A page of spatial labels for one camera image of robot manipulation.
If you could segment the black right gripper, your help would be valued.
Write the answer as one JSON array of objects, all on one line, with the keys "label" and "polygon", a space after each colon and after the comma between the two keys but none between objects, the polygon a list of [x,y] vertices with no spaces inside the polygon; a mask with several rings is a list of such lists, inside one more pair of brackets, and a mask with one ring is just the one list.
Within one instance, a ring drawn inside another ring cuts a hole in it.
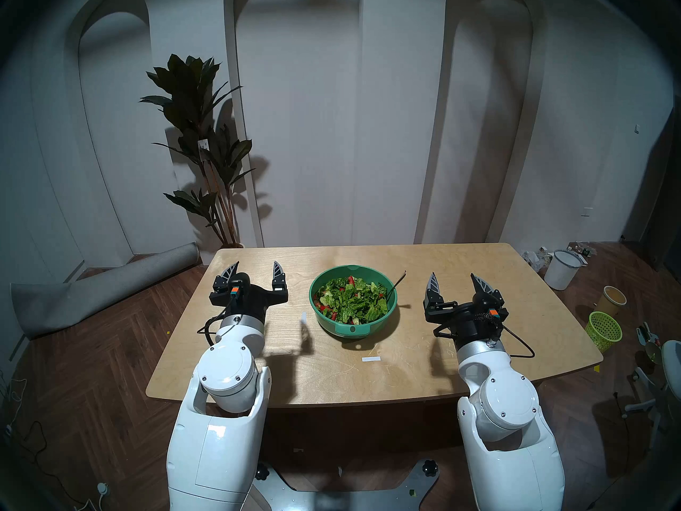
[{"label": "black right gripper", "polygon": [[499,290],[474,273],[471,273],[471,279],[475,293],[471,302],[463,304],[444,301],[434,273],[426,285],[423,301],[425,319],[438,325],[433,331],[436,337],[450,338],[455,346],[479,340],[498,341],[503,322],[507,319],[507,309]]}]

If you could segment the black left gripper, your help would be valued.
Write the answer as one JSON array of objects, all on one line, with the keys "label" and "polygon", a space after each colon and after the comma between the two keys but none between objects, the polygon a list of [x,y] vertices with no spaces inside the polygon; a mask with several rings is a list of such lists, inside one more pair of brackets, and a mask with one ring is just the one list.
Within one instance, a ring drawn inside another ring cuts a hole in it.
[{"label": "black left gripper", "polygon": [[214,306],[226,308],[227,316],[250,316],[264,323],[269,307],[288,301],[283,268],[274,261],[272,290],[266,290],[251,283],[248,275],[235,275],[238,265],[239,261],[233,263],[216,277],[209,300]]}]

